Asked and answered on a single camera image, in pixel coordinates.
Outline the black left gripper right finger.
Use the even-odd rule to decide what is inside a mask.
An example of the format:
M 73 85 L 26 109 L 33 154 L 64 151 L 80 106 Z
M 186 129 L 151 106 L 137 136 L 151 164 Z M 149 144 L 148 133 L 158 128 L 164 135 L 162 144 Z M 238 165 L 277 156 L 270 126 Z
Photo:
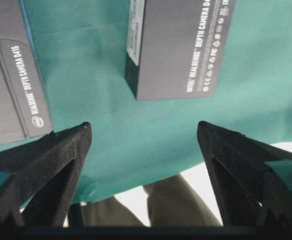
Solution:
M 292 152 L 206 121 L 197 139 L 226 226 L 292 227 Z

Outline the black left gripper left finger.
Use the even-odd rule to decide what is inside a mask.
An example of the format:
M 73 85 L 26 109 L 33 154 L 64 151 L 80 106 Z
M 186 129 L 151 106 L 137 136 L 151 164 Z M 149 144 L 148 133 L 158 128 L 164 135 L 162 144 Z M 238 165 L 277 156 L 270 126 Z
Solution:
M 92 143 L 88 122 L 0 152 L 0 224 L 64 224 Z

